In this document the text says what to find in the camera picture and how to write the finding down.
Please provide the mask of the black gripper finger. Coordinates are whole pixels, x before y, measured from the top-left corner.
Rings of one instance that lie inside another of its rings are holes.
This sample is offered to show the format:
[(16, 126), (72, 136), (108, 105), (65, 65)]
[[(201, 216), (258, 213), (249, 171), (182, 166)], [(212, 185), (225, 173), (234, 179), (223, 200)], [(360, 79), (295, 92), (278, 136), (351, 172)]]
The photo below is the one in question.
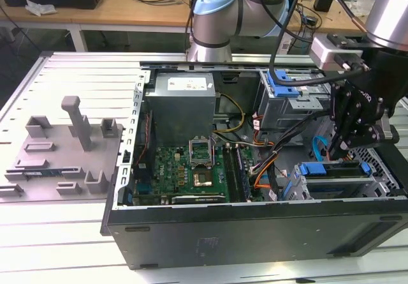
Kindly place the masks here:
[(342, 158), (344, 152), (340, 147), (347, 134), (347, 107), (351, 92), (344, 84), (331, 85), (330, 120), (333, 123), (333, 135), (328, 152), (331, 160)]
[(373, 147), (383, 139), (379, 126), (362, 126), (355, 132), (342, 130), (335, 139), (335, 159), (343, 158), (349, 150)]

